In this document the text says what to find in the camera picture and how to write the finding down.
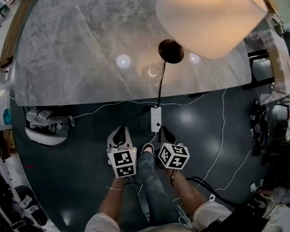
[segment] white lampshade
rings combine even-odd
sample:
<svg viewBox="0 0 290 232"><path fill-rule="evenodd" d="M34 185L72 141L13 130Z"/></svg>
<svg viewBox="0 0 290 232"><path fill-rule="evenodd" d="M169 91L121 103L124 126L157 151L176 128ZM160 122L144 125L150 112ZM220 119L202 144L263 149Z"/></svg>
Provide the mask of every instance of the white lampshade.
<svg viewBox="0 0 290 232"><path fill-rule="evenodd" d="M265 17L263 0L158 0L157 17L192 53L222 58Z"/></svg>

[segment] white power strip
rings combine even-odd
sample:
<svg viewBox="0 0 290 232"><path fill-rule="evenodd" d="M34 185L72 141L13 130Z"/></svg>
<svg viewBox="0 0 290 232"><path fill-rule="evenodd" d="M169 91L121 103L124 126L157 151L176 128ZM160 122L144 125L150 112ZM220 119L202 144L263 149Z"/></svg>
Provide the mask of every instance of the white power strip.
<svg viewBox="0 0 290 232"><path fill-rule="evenodd" d="M150 123L151 123L151 131L158 132L160 127L162 126L161 123L161 107L151 108L150 109Z"/></svg>

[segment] gray floor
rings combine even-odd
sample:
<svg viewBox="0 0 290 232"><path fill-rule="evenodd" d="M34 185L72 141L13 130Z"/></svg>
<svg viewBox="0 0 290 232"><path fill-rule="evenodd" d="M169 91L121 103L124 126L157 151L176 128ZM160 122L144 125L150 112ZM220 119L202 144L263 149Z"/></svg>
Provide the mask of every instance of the gray floor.
<svg viewBox="0 0 290 232"><path fill-rule="evenodd" d="M218 90L205 94L188 106L162 107L162 123L188 147L190 160L183 173L186 177L204 177L218 152L222 130L222 94ZM224 96L224 140L216 165L207 177L213 188L224 188L234 171L251 149L250 105L257 98L256 90L230 88ZM162 103L188 103L185 96L162 98ZM94 111L101 104L70 106L72 114ZM107 106L93 115L75 120L68 139L60 145L45 147L31 142L25 134L22 107L11 100L13 131L16 147L28 180L51 220L62 232L82 231L95 214L114 177L107 165L106 139L115 127L126 124L133 145L139 150L147 139L134 122L143 105L124 102ZM150 134L150 114L139 119L143 131ZM231 185L220 194L233 202L243 202L249 196L249 185L258 182L268 172L260 166L261 158L249 156ZM161 170L158 170L170 197L176 198Z"/></svg>

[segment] gray marble tabletop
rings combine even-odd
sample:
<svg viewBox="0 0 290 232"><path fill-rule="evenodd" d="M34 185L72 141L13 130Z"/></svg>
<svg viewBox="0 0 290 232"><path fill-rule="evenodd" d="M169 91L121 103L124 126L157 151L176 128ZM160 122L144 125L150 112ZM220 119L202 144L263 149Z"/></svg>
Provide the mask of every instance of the gray marble tabletop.
<svg viewBox="0 0 290 232"><path fill-rule="evenodd" d="M15 55L18 105L67 105L154 98L163 60L158 45L172 38L157 19L157 0L38 0ZM251 81L241 42L225 58L185 49L167 64L162 96L234 87Z"/></svg>

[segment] black lamp base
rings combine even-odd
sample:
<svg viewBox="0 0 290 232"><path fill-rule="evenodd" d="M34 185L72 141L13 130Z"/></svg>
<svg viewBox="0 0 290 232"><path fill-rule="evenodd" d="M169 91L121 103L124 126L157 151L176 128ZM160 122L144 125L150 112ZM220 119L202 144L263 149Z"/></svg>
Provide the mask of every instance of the black lamp base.
<svg viewBox="0 0 290 232"><path fill-rule="evenodd" d="M184 49L175 40L164 40L159 44L159 54L170 64L177 64L184 58Z"/></svg>

